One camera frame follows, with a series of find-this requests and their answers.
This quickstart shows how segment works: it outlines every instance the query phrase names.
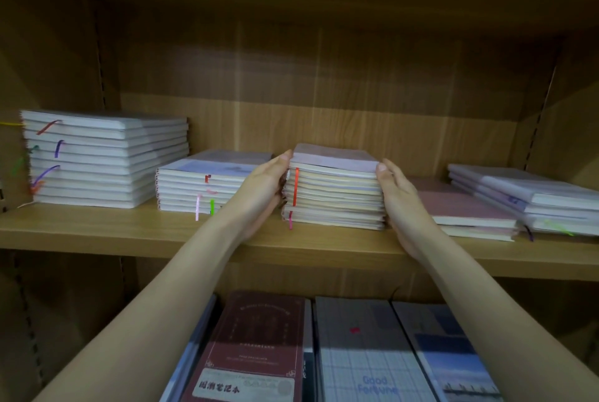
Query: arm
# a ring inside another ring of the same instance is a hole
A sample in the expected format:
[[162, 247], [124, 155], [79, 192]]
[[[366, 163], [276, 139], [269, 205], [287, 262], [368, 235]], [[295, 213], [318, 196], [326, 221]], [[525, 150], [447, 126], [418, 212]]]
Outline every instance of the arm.
[[429, 272], [505, 399], [597, 400], [599, 378], [441, 231], [401, 170], [385, 160], [377, 176], [400, 243]]
[[254, 170], [35, 401], [157, 401], [229, 257], [279, 204], [290, 156]]

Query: red notebook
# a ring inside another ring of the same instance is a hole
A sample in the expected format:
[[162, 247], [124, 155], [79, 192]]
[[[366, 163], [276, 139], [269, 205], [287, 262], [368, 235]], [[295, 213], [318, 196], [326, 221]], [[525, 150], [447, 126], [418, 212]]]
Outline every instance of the red notebook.
[[234, 292], [182, 402], [300, 402], [305, 300]]
[[439, 225], [513, 228], [516, 217], [447, 183], [412, 178], [422, 204]]

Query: forearm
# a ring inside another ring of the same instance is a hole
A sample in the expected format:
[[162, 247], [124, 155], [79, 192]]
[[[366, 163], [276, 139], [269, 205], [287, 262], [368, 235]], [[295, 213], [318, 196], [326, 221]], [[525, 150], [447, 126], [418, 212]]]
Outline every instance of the forearm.
[[238, 244], [243, 224], [221, 213], [195, 233], [36, 401], [160, 398]]
[[596, 400], [599, 379], [451, 238], [435, 231], [418, 247], [506, 400]]

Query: wooden shelf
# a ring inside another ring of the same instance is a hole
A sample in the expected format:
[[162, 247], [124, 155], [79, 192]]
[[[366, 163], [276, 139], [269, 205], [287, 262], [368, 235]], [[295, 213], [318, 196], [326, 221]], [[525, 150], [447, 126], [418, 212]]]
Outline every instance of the wooden shelf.
[[[154, 201], [135, 209], [36, 204], [0, 216], [4, 248], [170, 258], [202, 221], [158, 211]], [[457, 238], [493, 276], [599, 281], [599, 241], [537, 235], [514, 243]], [[393, 271], [418, 264], [392, 231], [311, 224], [289, 231], [278, 215], [233, 255], [234, 262]]]

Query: white label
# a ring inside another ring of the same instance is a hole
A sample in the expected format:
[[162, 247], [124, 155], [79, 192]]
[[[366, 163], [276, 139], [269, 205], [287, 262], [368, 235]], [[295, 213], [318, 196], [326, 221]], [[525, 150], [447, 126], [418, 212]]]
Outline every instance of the white label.
[[192, 395], [226, 402], [293, 402], [295, 380], [205, 367]]

